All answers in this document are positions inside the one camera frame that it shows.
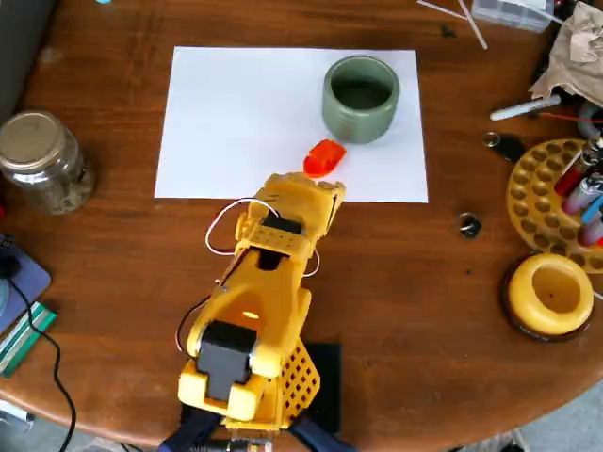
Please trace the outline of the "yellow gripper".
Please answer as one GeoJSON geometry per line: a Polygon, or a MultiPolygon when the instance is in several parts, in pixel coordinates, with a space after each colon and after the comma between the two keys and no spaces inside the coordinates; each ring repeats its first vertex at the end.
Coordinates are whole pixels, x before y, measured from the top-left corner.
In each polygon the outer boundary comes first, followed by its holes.
{"type": "Polygon", "coordinates": [[[304,237],[319,241],[328,231],[345,198],[343,184],[308,178],[304,173],[271,174],[255,193],[275,210],[260,220],[270,240],[295,241],[304,237]]]}

